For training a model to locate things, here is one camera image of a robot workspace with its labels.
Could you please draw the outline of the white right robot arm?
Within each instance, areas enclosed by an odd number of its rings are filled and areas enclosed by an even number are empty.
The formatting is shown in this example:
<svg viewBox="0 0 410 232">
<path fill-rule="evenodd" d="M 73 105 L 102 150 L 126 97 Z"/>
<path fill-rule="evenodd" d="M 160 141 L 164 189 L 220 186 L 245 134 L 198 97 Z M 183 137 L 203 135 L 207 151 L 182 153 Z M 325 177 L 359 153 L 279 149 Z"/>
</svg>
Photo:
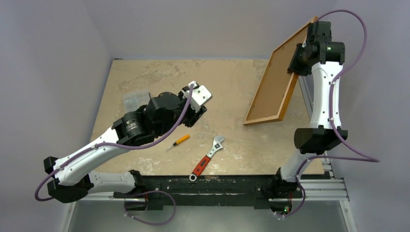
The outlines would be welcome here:
<svg viewBox="0 0 410 232">
<path fill-rule="evenodd" d="M 289 73 L 312 75 L 314 100 L 308 128 L 298 128 L 294 133 L 296 152 L 277 171 L 277 180 L 271 184 L 272 192 L 279 197 L 298 188 L 298 180 L 314 157 L 322 155 L 347 139 L 348 132 L 341 128 L 338 113 L 339 80 L 343 70 L 345 44 L 333 42 L 331 23 L 309 23 L 304 43 L 296 46 L 288 67 Z"/>
</svg>

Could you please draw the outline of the yellow handled screwdriver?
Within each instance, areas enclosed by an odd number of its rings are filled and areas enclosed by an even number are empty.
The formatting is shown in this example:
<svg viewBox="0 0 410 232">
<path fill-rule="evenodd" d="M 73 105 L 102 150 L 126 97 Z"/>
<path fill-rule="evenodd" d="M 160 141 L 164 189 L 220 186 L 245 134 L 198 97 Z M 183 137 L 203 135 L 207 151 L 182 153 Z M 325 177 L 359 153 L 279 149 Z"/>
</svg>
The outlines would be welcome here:
<svg viewBox="0 0 410 232">
<path fill-rule="evenodd" d="M 172 149 L 175 146 L 180 145 L 182 142 L 184 142 L 185 140 L 189 139 L 190 135 L 186 134 L 184 136 L 182 136 L 181 138 L 179 138 L 178 140 L 176 140 L 173 144 L 171 144 L 168 148 L 166 148 L 166 151 Z"/>
</svg>

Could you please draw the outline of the wooden picture frame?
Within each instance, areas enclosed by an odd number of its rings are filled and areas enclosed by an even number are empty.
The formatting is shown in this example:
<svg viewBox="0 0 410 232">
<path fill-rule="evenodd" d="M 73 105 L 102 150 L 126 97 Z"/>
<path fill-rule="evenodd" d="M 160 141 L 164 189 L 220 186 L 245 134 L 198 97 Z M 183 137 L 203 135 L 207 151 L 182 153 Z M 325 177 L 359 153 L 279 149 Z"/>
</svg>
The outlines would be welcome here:
<svg viewBox="0 0 410 232">
<path fill-rule="evenodd" d="M 306 40 L 309 23 L 282 42 L 268 61 L 243 125 L 282 121 L 285 118 L 299 75 L 287 72 L 296 46 Z"/>
</svg>

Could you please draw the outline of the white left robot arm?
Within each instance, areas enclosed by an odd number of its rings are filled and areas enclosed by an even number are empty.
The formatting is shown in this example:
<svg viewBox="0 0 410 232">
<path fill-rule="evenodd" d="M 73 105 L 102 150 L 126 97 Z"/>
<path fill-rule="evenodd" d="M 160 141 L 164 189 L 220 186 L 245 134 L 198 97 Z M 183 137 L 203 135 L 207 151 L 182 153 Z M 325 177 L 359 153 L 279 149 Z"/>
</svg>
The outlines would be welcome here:
<svg viewBox="0 0 410 232">
<path fill-rule="evenodd" d="M 44 160 L 49 199 L 61 203 L 78 201 L 88 194 L 118 192 L 133 198 L 144 193 L 138 171 L 122 174 L 98 172 L 109 160 L 128 153 L 153 147 L 167 138 L 179 125 L 192 127 L 206 112 L 211 92 L 191 82 L 178 94 L 163 92 L 135 111 L 116 120 L 101 136 L 63 158 Z"/>
</svg>

